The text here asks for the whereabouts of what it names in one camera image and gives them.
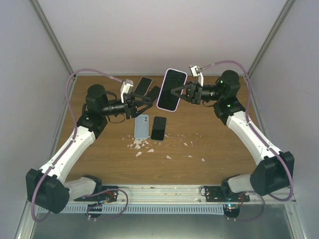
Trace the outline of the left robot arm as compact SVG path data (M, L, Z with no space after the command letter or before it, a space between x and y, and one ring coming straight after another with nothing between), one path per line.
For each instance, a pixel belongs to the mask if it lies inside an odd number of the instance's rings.
M84 151L100 136L109 116L124 115L133 119L153 106L153 100L131 91L123 84L120 99L109 100L102 85L88 88L82 115L76 121L69 138L56 154L40 169L30 169L26 174L27 199L31 211L40 206L54 214L60 213L69 201L88 197L98 201L103 195L99 179L83 176L67 182L66 178Z

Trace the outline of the black smartphone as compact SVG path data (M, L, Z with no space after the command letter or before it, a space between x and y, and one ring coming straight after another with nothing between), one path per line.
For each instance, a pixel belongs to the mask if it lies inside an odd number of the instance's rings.
M163 141L166 128L165 117L154 117L153 127L151 132L151 139L156 141Z

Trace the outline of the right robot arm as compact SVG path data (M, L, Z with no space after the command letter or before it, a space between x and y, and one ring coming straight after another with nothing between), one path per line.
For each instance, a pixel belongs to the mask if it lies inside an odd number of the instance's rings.
M269 195L289 187L286 200L293 195L294 156L274 146L256 127L244 107L237 99L240 89L239 75L232 70L224 71L215 85L202 81L190 81L171 89L171 94L191 104L214 101L215 115L232 130L251 153L256 168L251 174L235 175L222 181L221 197L231 202L242 192Z

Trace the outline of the light blue phone case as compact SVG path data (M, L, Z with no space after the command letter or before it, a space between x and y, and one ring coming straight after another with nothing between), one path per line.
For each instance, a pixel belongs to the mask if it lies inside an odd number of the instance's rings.
M134 138L147 139L149 136L150 117L146 114L139 115L135 118Z

